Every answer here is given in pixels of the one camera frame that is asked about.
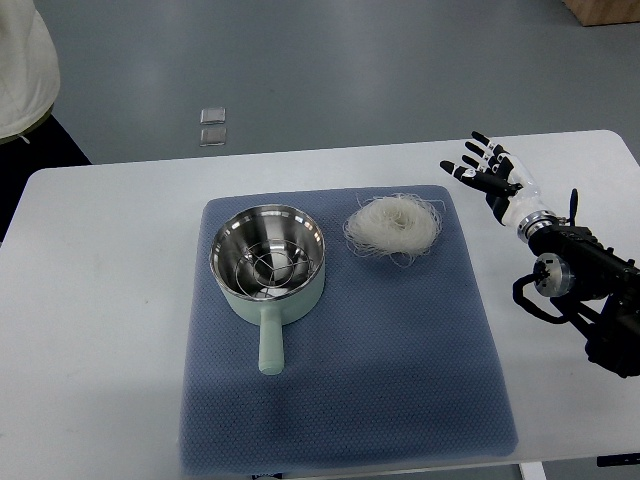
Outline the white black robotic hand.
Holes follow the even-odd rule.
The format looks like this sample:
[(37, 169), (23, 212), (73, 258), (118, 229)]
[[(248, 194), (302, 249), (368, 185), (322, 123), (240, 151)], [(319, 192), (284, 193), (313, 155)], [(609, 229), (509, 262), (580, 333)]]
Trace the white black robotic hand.
[(469, 154), (462, 165), (442, 160), (440, 167), (463, 185), (485, 194), (494, 218), (503, 226), (516, 227), (532, 212), (545, 210), (537, 184), (519, 159), (501, 144), (480, 132), (465, 142)]

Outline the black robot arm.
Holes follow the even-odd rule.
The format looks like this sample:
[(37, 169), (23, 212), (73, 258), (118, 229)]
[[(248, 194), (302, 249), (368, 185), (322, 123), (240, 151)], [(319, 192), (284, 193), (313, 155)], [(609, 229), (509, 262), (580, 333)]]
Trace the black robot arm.
[(514, 302), (554, 325), (569, 323), (586, 339), (588, 360), (622, 378), (639, 374), (639, 269), (576, 224), (578, 191), (569, 216), (536, 211), (518, 225), (537, 259), (514, 282)]

